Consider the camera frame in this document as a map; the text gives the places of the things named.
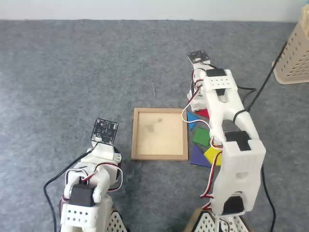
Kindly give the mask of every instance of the green tangram piece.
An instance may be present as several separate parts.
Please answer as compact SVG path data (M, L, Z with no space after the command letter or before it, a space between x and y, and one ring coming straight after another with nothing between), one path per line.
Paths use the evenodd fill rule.
M201 144L203 146L208 146L209 144L209 131L203 128L198 127L195 130L195 134L193 136L192 141L197 144Z

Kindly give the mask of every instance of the wooden frame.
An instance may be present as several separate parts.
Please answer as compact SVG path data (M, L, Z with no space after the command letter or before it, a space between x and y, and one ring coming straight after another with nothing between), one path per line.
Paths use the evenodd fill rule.
M134 108L131 158L133 160L188 160L187 124L178 117L181 113L182 109Z

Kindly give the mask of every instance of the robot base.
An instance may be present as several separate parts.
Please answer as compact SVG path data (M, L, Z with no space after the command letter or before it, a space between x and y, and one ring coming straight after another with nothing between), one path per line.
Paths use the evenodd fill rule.
M127 232L118 211L113 211L106 232Z
M222 217L222 219L224 221L220 220L220 230L215 227L215 217L212 212L198 208L183 232L253 232L242 217Z

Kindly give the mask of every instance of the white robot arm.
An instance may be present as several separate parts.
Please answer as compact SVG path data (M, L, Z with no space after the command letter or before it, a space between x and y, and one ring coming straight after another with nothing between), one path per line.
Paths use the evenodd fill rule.
M191 99L193 111L207 108L211 142L222 150L220 172L214 182L210 198L211 210L218 218L228 219L251 211L260 187L260 171L266 153L248 112L236 117L239 131L224 132L224 120L233 120L244 109L238 87L230 70L210 64L204 51L189 53L193 64Z
M93 147L89 149L92 152L66 171L61 232L107 231L112 213L112 199L107 193L118 190L123 178L119 167L122 157L112 145L117 127L118 123L97 119L92 135ZM111 188L118 177L121 183ZM126 231L121 221L117 226Z

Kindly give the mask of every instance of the gray carpet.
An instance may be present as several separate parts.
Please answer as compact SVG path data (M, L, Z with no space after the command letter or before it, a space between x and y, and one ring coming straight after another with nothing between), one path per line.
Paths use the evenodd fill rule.
M96 117L120 122L124 186L111 194L132 232L179 232L205 203L209 169L131 161L134 107L184 107L191 64L204 49L239 85L260 87L291 23L0 21L1 231L52 231L44 183L90 146ZM272 77L251 115L267 149L275 231L308 230L308 84ZM57 208L64 180L48 189ZM260 188L245 215L256 232L272 213Z

